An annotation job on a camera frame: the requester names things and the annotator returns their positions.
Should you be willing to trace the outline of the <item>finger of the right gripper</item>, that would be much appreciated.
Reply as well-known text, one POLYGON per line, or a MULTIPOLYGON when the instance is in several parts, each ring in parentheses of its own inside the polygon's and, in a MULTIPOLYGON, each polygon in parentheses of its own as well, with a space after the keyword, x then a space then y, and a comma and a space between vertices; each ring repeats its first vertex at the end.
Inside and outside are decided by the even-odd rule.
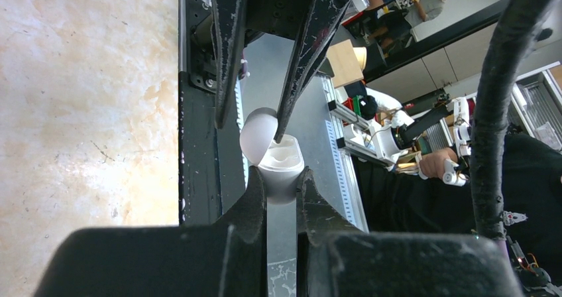
POLYGON ((298 29, 280 98, 274 140, 284 136, 298 98, 325 60, 351 0, 310 0, 298 29))
POLYGON ((213 1, 213 45, 217 62, 215 93, 215 126, 222 129, 234 102, 243 50, 248 0, 213 1))

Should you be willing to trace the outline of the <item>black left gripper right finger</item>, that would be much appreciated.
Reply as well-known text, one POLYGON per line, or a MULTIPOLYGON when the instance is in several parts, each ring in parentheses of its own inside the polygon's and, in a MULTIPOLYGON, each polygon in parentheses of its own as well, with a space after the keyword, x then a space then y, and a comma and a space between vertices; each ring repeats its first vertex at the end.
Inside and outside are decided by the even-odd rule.
POLYGON ((365 233, 318 192, 296 184, 298 296, 521 296, 510 263, 470 235, 365 233))

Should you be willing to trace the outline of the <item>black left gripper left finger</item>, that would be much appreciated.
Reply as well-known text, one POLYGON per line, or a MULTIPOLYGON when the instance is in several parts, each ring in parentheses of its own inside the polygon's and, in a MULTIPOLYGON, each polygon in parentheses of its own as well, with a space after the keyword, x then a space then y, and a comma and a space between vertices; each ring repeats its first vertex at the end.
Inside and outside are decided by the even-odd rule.
POLYGON ((266 296, 265 183, 211 225, 80 229, 58 247, 36 296, 266 296))

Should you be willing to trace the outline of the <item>white earbud charging case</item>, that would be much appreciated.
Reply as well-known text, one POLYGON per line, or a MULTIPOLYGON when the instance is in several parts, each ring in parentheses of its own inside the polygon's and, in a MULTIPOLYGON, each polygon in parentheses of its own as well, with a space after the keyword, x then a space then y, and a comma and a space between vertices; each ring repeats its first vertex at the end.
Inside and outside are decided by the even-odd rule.
POLYGON ((242 153, 258 168, 266 186, 266 199, 274 205, 286 205, 296 199, 297 179, 305 167, 297 138, 278 130, 275 110, 261 107, 246 118, 239 138, 242 153))

